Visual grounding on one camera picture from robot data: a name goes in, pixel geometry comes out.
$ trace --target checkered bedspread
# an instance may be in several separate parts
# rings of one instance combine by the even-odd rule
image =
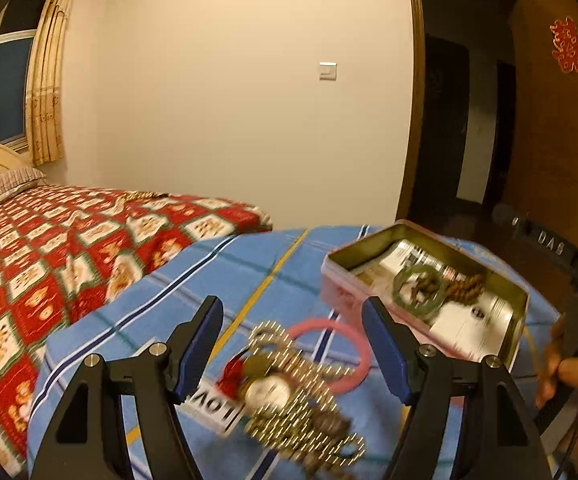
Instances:
[[[0,462],[26,455],[44,340],[115,299],[192,242],[271,228],[243,203],[45,186],[0,206]]]
[[[168,338],[178,322],[189,320],[208,294],[222,299],[225,319],[216,355],[205,371],[215,381],[224,365],[246,342],[248,332],[262,320],[275,319],[290,327],[310,317],[336,318],[320,300],[320,266],[325,255],[372,232],[364,227],[329,227],[202,241],[134,284],[113,303],[48,338],[31,407],[28,464],[33,465],[44,431],[77,366],[90,352],[106,360],[131,356],[150,343]],[[523,281],[504,263],[475,244],[452,240],[476,258],[487,260],[515,280]],[[557,313],[532,291],[525,337],[514,367],[520,389],[533,406],[535,373],[540,349],[549,340]],[[331,332],[307,334],[299,340],[317,358],[357,364],[355,350]],[[356,390],[338,397],[353,429],[366,438],[367,454],[354,465],[357,478],[380,478],[389,463],[403,423],[402,405],[392,396],[379,368]],[[133,398],[123,399],[124,423],[137,479],[150,478]],[[299,468],[278,460],[242,431],[243,421],[226,437],[217,436],[179,412],[182,427],[200,471],[207,479],[299,479]],[[436,471],[447,479],[456,449],[460,409],[451,407],[444,449]]]

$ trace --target light switch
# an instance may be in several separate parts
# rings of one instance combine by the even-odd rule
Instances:
[[[338,64],[320,63],[320,66],[318,67],[318,73],[320,74],[320,81],[335,81],[336,77],[338,77]]]

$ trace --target pink bangle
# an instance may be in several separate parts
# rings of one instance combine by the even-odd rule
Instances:
[[[326,329],[343,334],[355,346],[358,354],[360,354],[360,364],[354,373],[328,384],[329,389],[334,395],[345,394],[360,386],[369,374],[369,370],[371,369],[371,346],[367,339],[355,328],[331,319],[307,319],[302,323],[292,326],[287,330],[287,334],[292,339],[297,339],[312,330]]]

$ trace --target red chinese character decoration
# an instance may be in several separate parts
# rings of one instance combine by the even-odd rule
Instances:
[[[553,45],[557,50],[553,51],[553,57],[558,60],[560,70],[565,74],[578,72],[578,26],[569,16],[565,23],[556,20],[549,27],[553,32]]]

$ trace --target blue cloth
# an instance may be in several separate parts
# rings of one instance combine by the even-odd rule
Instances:
[[[224,303],[223,331],[245,305],[252,304],[237,330],[206,368],[204,376],[215,381],[224,365],[245,345],[248,332],[257,323],[274,319],[288,328],[311,317],[336,318],[337,314],[320,300],[323,259],[335,248],[375,230],[368,226],[323,227],[309,232],[293,230],[199,242],[135,283],[113,303],[51,334],[28,427],[30,469],[60,396],[84,356],[95,351],[106,360],[113,360],[131,356],[150,342],[164,341],[177,323],[192,318],[208,294],[218,296]],[[549,340],[549,327],[557,319],[557,312],[486,249],[461,240],[447,238],[447,241],[530,290],[527,330],[513,374],[528,406],[532,407],[539,354]],[[252,296],[260,291],[257,301],[253,301],[256,298]],[[351,365],[358,362],[354,347],[328,332],[307,334],[300,338],[300,343],[306,351],[325,361]],[[396,447],[405,410],[387,390],[375,362],[364,383],[338,397],[338,403],[343,414],[352,419],[353,430],[366,439],[366,456],[353,467],[357,478],[380,478]],[[133,398],[123,398],[123,411],[135,477],[149,479],[142,441],[134,429],[137,418]],[[198,467],[208,480],[302,478],[295,464],[277,460],[274,453],[246,436],[242,427],[223,438],[185,414],[180,413],[179,418]],[[460,418],[461,409],[452,405],[436,469],[438,480],[450,476]]]

